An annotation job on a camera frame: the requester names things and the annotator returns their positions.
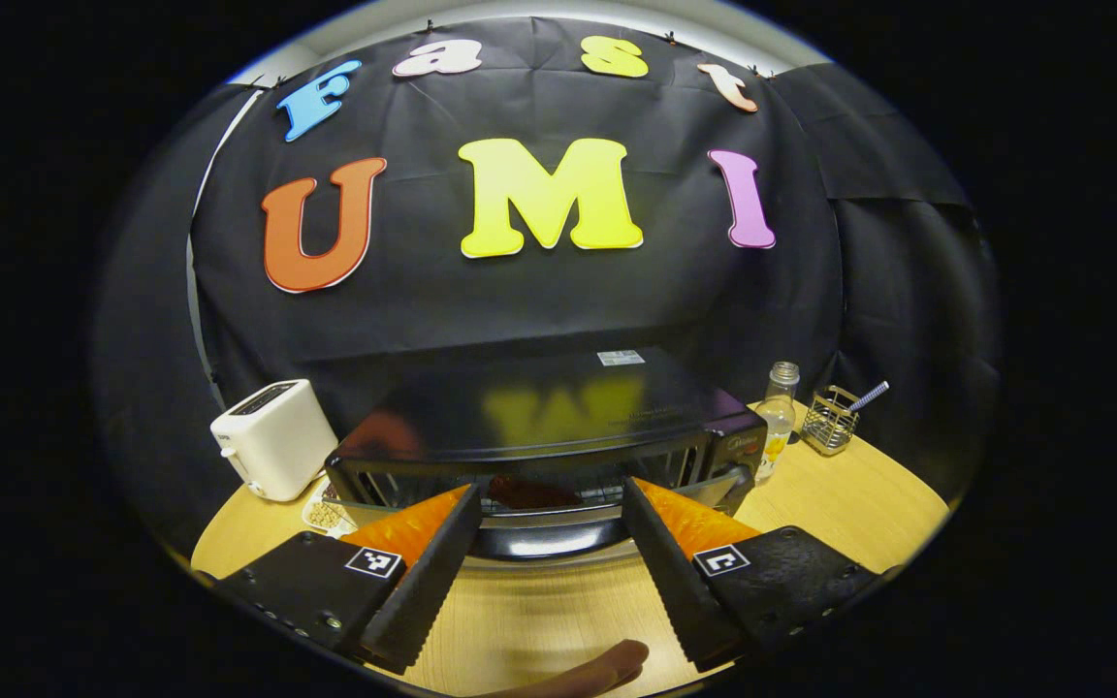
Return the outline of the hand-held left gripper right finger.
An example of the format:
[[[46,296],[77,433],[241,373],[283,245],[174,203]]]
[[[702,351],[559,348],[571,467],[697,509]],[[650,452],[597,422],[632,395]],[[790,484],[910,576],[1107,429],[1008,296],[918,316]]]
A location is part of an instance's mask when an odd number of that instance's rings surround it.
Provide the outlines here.
[[[803,527],[762,533],[637,477],[623,481],[622,518],[700,671],[792,646],[880,587]]]

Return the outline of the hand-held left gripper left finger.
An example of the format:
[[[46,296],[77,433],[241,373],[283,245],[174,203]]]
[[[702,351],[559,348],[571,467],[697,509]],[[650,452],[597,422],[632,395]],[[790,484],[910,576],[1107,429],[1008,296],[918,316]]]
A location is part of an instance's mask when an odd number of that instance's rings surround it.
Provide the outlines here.
[[[294,534],[214,591],[311,644],[404,673],[480,524],[483,495],[469,482],[341,538]]]

